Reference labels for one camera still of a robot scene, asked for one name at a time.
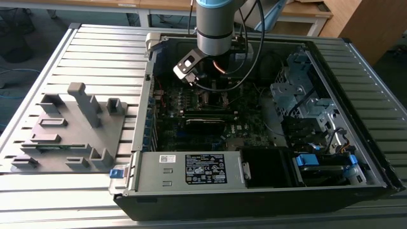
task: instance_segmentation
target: white label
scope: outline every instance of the white label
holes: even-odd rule
[[[136,7],[134,4],[117,4],[118,6],[125,6],[125,7]]]
[[[160,155],[160,163],[174,163],[176,156],[174,155]]]
[[[212,177],[213,177],[213,179],[224,179],[225,175],[213,175]]]

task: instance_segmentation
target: motherboard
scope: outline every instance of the motherboard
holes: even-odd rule
[[[258,105],[265,87],[252,83],[229,93],[210,93],[162,79],[154,88],[158,151],[234,151],[270,145]]]

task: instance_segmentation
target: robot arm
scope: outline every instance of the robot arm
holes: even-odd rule
[[[190,86],[196,85],[201,89],[212,92],[225,92],[238,87],[250,71],[253,70],[262,45],[264,32],[270,30],[272,26],[274,25],[286,0],[266,1],[264,3],[266,5],[265,16],[261,7],[261,0],[248,0],[245,3],[244,0],[196,0],[196,2],[197,48],[192,49],[186,56],[184,56],[184,58],[177,62],[176,66],[173,67],[173,72],[176,73],[178,79],[188,83]],[[245,77],[233,87],[226,89],[210,89],[197,83],[197,75],[204,74],[202,72],[205,70],[196,69],[194,66],[201,61],[213,61],[213,63],[216,63],[214,60],[226,60],[229,55],[238,49],[238,45],[233,46],[232,38],[234,12],[240,7],[241,11],[244,11],[244,14],[240,15],[240,13],[237,13],[237,15],[241,17],[242,24],[245,21],[250,21],[252,23],[254,21],[253,18],[257,18],[257,15],[260,15],[260,22],[253,26],[253,28],[261,32],[261,41],[258,45],[257,55],[252,67],[245,74]],[[248,47],[245,45],[244,59],[246,59],[246,49]]]

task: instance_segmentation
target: floor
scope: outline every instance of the floor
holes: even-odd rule
[[[56,14],[57,19],[50,19],[45,10],[32,9],[30,19],[36,31],[25,35],[25,40],[34,52],[34,57],[18,64],[6,63],[0,58],[0,72],[2,70],[1,68],[30,68],[41,70],[72,22],[128,26],[124,13],[58,10]],[[186,28],[188,17],[165,16],[164,20],[168,23],[160,23],[158,17],[152,15],[152,26]],[[194,18],[190,21],[190,27],[193,28],[193,26]],[[407,77],[404,77],[407,73],[405,66],[407,54],[393,58],[392,53],[387,53],[375,65],[376,72],[404,105],[407,105],[407,92],[404,90],[404,85],[407,85]],[[36,80],[36,76],[37,74],[33,72],[8,72],[0,74],[0,84],[1,82],[6,83],[5,87],[0,89],[0,95],[24,97]],[[0,131],[4,130],[21,101],[22,99],[5,99],[0,97]]]

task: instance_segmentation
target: barcode sticker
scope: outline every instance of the barcode sticker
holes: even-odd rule
[[[174,163],[176,156],[174,155],[160,155],[160,163]]]
[[[118,6],[125,6],[125,7],[136,7],[134,4],[117,4]]]

